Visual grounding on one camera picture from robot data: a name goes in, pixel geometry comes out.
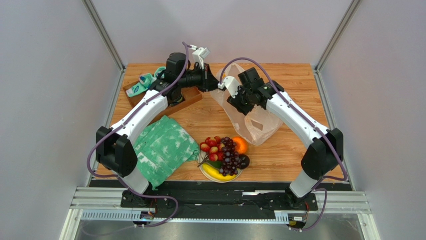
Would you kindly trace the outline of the translucent white plastic bag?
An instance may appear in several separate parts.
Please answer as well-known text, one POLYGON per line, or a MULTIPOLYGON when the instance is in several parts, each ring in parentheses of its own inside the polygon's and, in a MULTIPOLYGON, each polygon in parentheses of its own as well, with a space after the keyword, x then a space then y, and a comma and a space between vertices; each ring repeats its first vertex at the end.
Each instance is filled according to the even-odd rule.
POLYGON ((276 91, 269 81, 264 81, 260 77, 254 67, 245 70, 238 64, 232 63, 226 70, 221 69, 216 77, 223 77, 223 79, 234 77, 238 80, 239 87, 244 87, 258 95, 258 104, 248 115, 243 115, 227 102, 230 93, 226 89, 210 93, 223 108, 240 137, 252 145, 260 146, 283 125, 277 116, 266 110, 268 100, 276 94, 276 91))

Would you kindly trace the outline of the orange fake tangerine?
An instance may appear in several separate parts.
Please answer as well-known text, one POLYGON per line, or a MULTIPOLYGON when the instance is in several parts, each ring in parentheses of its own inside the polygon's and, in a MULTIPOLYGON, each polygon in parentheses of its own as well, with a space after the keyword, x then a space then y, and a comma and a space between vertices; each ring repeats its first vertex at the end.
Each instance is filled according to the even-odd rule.
POLYGON ((240 136, 236 136, 236 137, 233 137, 232 140, 236 144, 235 150, 240 155, 244 155, 249 151, 249 144, 244 138, 240 136))

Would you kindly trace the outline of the red fake fruit bunch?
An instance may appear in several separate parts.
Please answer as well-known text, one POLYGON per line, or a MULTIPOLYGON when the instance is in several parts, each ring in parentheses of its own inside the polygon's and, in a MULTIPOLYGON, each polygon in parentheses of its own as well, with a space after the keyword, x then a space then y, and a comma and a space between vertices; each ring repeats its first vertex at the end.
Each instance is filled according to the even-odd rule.
POLYGON ((224 160, 222 148, 225 145, 223 144, 223 140, 224 138, 221 138, 219 136, 208 137, 205 139, 205 141, 199 144, 199 149, 201 153, 198 167, 208 161, 217 162, 224 160))

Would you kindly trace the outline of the dark round fake fruit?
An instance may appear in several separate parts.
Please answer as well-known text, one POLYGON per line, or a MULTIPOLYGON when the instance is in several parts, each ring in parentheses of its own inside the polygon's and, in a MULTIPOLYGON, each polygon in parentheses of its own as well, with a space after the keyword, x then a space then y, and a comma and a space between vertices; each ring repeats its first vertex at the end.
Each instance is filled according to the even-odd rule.
POLYGON ((241 170, 247 169, 250 166, 251 160, 247 155, 241 154, 237 167, 241 170))

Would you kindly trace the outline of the dark fake grape bunch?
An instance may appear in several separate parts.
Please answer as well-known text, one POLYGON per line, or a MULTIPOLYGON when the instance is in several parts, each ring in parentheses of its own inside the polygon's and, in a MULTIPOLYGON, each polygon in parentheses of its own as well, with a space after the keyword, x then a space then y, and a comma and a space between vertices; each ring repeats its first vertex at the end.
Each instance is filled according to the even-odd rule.
POLYGON ((234 177, 239 174, 242 160, 237 152, 237 143, 229 137, 220 140, 219 153, 221 167, 219 173, 224 177, 234 177))

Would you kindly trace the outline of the yellow fake banana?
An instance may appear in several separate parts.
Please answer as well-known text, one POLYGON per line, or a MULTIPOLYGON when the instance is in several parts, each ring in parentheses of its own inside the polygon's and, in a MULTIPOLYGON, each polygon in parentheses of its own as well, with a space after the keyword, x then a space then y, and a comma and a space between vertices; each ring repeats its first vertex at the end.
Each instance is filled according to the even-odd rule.
POLYGON ((223 176, 222 173, 219 173, 219 170, 216 169, 215 167, 205 163, 201 166, 203 174, 206 175, 207 178, 209 178, 210 180, 217 182, 217 183, 227 183, 227 182, 231 182, 235 179, 237 179, 239 177, 239 175, 227 175, 227 176, 223 176))

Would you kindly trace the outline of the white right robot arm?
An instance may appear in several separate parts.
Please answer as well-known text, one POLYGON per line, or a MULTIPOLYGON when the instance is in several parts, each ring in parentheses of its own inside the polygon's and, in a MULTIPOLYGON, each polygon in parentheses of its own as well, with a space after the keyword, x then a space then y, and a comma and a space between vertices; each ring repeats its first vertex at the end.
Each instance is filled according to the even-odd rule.
POLYGON ((246 116, 259 106, 278 117, 304 144, 302 171, 289 187, 293 198, 304 198, 329 172, 343 166, 343 133, 314 120, 276 82, 271 79, 264 82, 255 68, 240 73, 237 78, 222 79, 218 87, 229 92, 227 101, 239 113, 246 116))

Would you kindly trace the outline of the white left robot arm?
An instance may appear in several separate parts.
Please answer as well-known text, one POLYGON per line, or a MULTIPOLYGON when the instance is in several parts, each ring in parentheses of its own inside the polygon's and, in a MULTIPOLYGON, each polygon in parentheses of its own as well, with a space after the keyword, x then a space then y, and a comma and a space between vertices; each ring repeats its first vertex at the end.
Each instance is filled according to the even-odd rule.
POLYGON ((198 88, 210 92, 218 87, 205 58, 207 48, 195 48, 192 54, 194 68, 189 69, 187 53, 172 53, 163 70, 152 83, 143 99, 122 120, 112 127, 100 127, 96 145, 91 151, 96 161, 112 171, 127 187, 142 195, 149 187, 148 180, 137 169, 138 157, 134 150, 143 130, 162 112, 182 100, 183 89, 198 88))

